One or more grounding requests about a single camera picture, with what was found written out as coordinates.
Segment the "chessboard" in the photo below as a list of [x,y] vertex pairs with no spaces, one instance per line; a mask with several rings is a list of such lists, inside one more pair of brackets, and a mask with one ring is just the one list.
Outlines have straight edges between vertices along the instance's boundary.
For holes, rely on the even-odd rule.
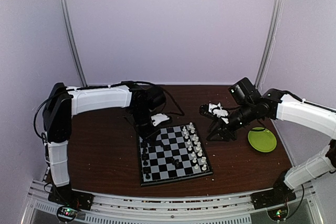
[[154,144],[138,137],[141,186],[158,185],[213,173],[193,123],[160,129]]

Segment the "brown table surface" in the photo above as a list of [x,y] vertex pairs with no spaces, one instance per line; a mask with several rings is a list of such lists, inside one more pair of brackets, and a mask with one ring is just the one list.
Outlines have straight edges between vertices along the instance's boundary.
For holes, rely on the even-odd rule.
[[[74,189],[126,196],[186,197],[222,195],[272,187],[290,168],[286,151],[270,120],[265,125],[278,139],[271,153],[260,153],[248,143],[248,130],[237,131],[231,142],[207,142],[210,119],[200,116],[201,104],[221,102],[236,106],[227,86],[165,86],[185,111],[171,125],[194,122],[213,167],[213,175],[158,186],[140,187],[136,133],[122,117],[124,109],[90,111],[73,118],[68,145],[69,174]],[[177,111],[168,101],[165,112]],[[247,129],[259,126],[257,122]]]

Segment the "green plate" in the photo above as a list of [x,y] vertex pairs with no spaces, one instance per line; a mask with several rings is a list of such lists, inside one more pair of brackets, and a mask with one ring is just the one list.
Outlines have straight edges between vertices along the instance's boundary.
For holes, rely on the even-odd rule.
[[[255,127],[254,130],[262,130],[262,127]],[[250,131],[248,141],[251,146],[260,152],[271,152],[277,147],[277,139],[268,129],[264,131]]]

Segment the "robotic arm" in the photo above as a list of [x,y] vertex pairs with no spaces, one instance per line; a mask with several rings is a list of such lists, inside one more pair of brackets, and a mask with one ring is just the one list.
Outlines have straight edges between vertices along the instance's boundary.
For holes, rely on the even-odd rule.
[[127,108],[133,115],[137,133],[153,144],[159,134],[158,125],[171,120],[165,114],[152,115],[152,111],[165,102],[162,88],[151,86],[144,89],[131,81],[87,88],[55,84],[43,110],[43,139],[53,184],[49,200],[81,209],[90,209],[92,204],[91,194],[71,189],[67,145],[74,115],[104,108]]
[[253,194],[256,209],[281,204],[284,198],[295,199],[293,189],[327,172],[336,171],[335,110],[307,102],[289,91],[270,89],[261,95],[247,78],[231,86],[229,91],[240,105],[233,112],[227,112],[220,104],[200,107],[201,115],[213,119],[209,141],[216,136],[222,141],[235,140],[239,128],[264,118],[298,123],[332,138],[329,145],[314,157],[283,172],[272,191]]

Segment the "white wall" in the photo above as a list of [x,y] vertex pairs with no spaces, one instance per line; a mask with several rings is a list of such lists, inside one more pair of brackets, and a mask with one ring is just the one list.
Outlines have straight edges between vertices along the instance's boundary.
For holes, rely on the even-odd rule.
[[88,83],[256,78],[274,0],[68,0]]
[[18,223],[31,180],[46,169],[34,112],[56,82],[80,82],[59,0],[0,0],[0,31],[0,223]]
[[[285,0],[263,92],[290,90],[307,100],[336,108],[336,0]],[[313,130],[276,121],[296,164],[330,139]],[[335,175],[314,181],[329,224],[336,219]]]

